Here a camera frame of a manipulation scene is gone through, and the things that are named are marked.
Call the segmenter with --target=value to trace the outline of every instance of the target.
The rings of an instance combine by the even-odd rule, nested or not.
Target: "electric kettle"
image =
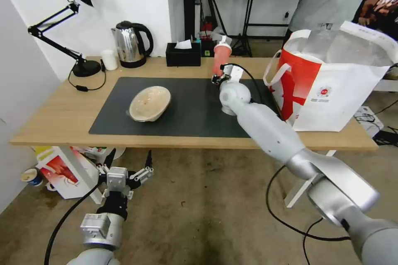
[[[139,23],[123,21],[111,29],[115,38],[120,65],[127,68],[140,67],[153,50],[153,38],[149,29]],[[145,32],[149,48],[145,50],[140,32]]]

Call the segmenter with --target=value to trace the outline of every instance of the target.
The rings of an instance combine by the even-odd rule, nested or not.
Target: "wooden table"
[[[245,67],[254,78],[262,78],[270,58],[230,58]],[[212,58],[202,58],[200,67],[166,67],[165,58],[149,58],[139,68],[119,67],[107,72],[106,84],[99,90],[79,92],[66,80],[47,99],[22,129],[11,139],[14,145],[148,147],[148,148],[210,148],[258,149],[250,138],[172,137],[131,135],[90,135],[91,125],[120,77],[211,78]],[[103,82],[103,73],[89,78],[71,77],[74,84],[96,88]],[[312,150],[376,150],[377,145],[362,126],[352,119],[341,132],[299,132],[302,142]],[[83,169],[83,180],[90,180]]]

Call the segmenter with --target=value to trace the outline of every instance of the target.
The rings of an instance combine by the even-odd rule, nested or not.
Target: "lamp base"
[[[73,74],[77,77],[89,77],[101,71],[101,65],[97,61],[87,60],[83,63],[76,62]]]

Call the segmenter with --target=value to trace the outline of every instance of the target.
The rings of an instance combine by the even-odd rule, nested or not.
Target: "bowl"
[[[156,121],[165,111],[171,100],[168,89],[152,86],[141,90],[130,104],[130,117],[138,122]]]

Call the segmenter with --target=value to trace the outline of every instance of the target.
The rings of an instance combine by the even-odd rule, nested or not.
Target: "light stand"
[[[87,5],[93,6],[91,0],[81,0],[82,2],[86,3]],[[75,66],[73,67],[73,74],[77,77],[89,77],[91,75],[95,75],[97,72],[101,70],[101,65],[97,61],[86,60],[83,58],[81,53],[76,51],[70,50],[66,47],[61,46],[60,44],[54,42],[53,40],[49,39],[48,37],[44,36],[44,32],[48,31],[49,29],[55,27],[56,25],[62,23],[63,21],[69,19],[70,17],[76,15],[79,12],[79,4],[77,4],[74,0],[69,1],[69,5],[56,12],[55,14],[51,15],[47,19],[37,23],[28,28],[28,32],[30,35],[37,37],[38,39],[44,41],[45,43],[55,47],[56,49],[60,50],[61,52],[65,53],[66,55],[72,57],[76,60]],[[49,22],[51,19],[55,18],[56,16],[60,15],[61,13],[71,10],[72,13],[68,16],[64,17],[63,19],[56,21],[56,22]]]

